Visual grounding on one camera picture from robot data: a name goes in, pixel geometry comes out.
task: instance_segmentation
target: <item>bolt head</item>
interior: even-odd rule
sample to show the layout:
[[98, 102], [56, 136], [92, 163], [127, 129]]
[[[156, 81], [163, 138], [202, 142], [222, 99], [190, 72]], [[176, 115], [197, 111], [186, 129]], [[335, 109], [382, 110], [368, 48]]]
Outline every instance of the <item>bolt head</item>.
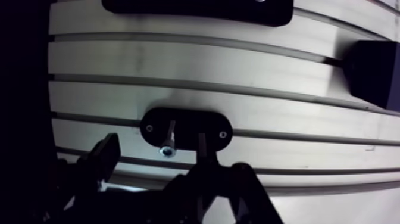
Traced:
[[226, 132], [220, 132], [220, 138], [226, 138], [228, 134]]
[[147, 132], [152, 132], [153, 131], [153, 126], [152, 125], [147, 125], [146, 126], [146, 131]]
[[169, 146], [164, 146], [160, 148], [160, 153], [162, 156], [171, 158], [174, 157], [176, 154], [176, 149], [169, 147]]

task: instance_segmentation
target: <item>black block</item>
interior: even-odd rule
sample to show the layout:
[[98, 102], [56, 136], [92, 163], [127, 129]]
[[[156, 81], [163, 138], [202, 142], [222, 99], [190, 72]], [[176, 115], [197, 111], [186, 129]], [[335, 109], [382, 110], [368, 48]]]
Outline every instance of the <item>black block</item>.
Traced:
[[293, 16], [293, 0], [102, 0], [119, 14], [194, 15], [283, 26]]
[[400, 44], [358, 41], [343, 70], [351, 94], [379, 107], [400, 112]]

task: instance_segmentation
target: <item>metal pin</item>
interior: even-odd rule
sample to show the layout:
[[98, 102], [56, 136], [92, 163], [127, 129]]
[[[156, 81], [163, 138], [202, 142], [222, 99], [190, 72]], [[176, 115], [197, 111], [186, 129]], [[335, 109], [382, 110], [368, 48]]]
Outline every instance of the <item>metal pin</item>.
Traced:
[[174, 120], [170, 122], [167, 139], [162, 143], [160, 147], [161, 155], [167, 158], [171, 158], [176, 155], [175, 135], [174, 135], [175, 123], [176, 122]]

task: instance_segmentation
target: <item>black plastic mount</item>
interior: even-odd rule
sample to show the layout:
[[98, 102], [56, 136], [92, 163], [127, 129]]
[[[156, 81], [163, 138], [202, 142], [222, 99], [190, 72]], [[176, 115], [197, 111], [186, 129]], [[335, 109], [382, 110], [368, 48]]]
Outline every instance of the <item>black plastic mount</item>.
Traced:
[[283, 26], [293, 17], [293, 0], [102, 0], [119, 14], [194, 15]]
[[166, 140], [171, 121], [175, 122], [174, 141], [179, 150], [197, 151], [199, 134], [205, 134], [207, 150], [220, 151], [232, 139], [229, 120], [222, 114], [175, 108], [154, 108], [140, 122], [140, 132], [151, 145], [160, 147]]

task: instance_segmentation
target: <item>oval black plate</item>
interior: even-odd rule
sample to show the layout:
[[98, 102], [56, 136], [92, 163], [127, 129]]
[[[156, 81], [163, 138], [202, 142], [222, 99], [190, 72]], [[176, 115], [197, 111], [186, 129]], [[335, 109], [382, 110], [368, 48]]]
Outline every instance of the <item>oval black plate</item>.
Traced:
[[232, 140], [232, 126], [224, 115], [176, 108], [151, 109], [140, 122], [140, 132], [146, 142], [160, 147], [167, 138], [172, 120], [176, 122], [174, 138], [179, 150], [196, 151], [200, 133], [205, 134], [208, 150], [220, 151]]

